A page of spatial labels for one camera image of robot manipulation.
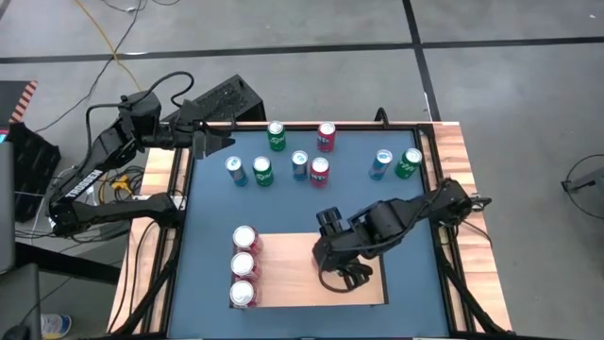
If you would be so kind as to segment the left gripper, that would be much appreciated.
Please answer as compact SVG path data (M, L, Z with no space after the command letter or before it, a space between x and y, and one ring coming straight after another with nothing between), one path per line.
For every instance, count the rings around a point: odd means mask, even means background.
M189 101L181 106L181 125L162 122L158 126L158 147L163 149L188 148L193 145L197 160L235 144L230 137L222 137L195 128L214 128L212 122L235 122L234 113L220 101Z

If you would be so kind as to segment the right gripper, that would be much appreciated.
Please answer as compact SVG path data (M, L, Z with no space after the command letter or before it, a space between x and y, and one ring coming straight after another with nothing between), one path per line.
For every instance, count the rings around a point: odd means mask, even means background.
M316 214L320 225L320 237L313 246L313 262L320 271L337 270L344 279L346 291L352 291L367 283L374 273L371 266L356 263L359 257L372 260L380 249L366 231L343 230L341 214L336 207Z

